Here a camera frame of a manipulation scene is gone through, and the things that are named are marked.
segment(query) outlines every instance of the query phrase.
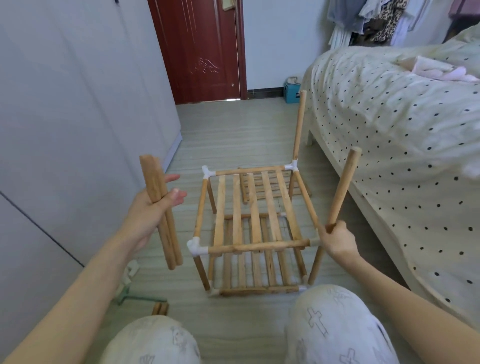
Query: baseboard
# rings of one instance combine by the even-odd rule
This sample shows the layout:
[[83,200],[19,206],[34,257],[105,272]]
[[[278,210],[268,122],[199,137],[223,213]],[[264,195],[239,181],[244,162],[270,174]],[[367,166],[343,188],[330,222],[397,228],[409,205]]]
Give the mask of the baseboard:
[[254,88],[247,90],[247,99],[283,97],[283,87]]
[[175,138],[175,140],[173,141],[173,144],[172,146],[170,147],[170,150],[168,151],[167,155],[165,156],[165,158],[163,159],[163,170],[167,170],[168,166],[170,165],[170,162],[172,161],[173,159],[173,156],[175,155],[175,152],[177,151],[179,145],[180,145],[180,142],[182,141],[182,137],[181,137],[181,132],[179,132],[179,134],[177,135],[177,137]]

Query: red wooden door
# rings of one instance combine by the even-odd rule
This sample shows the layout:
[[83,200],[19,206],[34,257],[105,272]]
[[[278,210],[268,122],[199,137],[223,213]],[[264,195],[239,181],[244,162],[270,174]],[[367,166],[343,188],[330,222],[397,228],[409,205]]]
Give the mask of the red wooden door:
[[221,0],[148,0],[175,103],[240,98],[235,11]]

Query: white bed frame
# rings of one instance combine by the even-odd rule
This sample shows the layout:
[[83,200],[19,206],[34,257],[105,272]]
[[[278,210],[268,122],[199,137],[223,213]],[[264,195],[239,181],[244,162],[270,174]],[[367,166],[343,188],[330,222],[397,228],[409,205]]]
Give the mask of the white bed frame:
[[[320,132],[318,123],[316,120],[312,120],[312,118],[314,118],[314,116],[312,116],[311,112],[305,113],[305,121],[308,125],[307,145],[312,145],[313,141],[316,140],[335,171],[338,173],[338,175],[340,175],[342,173],[342,167],[339,165],[330,149],[328,149],[325,141],[322,138],[322,133]],[[377,235],[378,239],[384,246],[408,287],[412,290],[412,292],[415,292],[420,297],[423,297],[433,304],[438,305],[437,300],[434,299],[434,297],[424,289],[424,287],[418,282],[417,278],[415,278],[410,268],[407,266],[407,262],[404,258],[400,245],[395,239],[394,235],[391,233],[391,230],[387,224],[385,224],[385,222],[377,215],[375,210],[353,183],[350,184],[348,191]]]

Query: polka dot bedsheet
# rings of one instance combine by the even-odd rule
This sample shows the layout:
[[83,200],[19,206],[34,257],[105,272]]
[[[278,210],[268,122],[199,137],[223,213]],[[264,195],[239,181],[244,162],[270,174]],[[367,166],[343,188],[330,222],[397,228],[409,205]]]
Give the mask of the polka dot bedsheet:
[[480,84],[417,76],[395,64],[428,48],[326,52],[302,82],[307,111],[391,230],[417,280],[480,328]]

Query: teal box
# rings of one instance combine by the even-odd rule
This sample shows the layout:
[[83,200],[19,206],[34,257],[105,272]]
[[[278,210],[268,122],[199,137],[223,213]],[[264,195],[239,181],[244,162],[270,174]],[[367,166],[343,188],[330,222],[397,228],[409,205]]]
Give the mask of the teal box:
[[283,98],[287,104],[294,104],[300,101],[300,85],[283,84]]

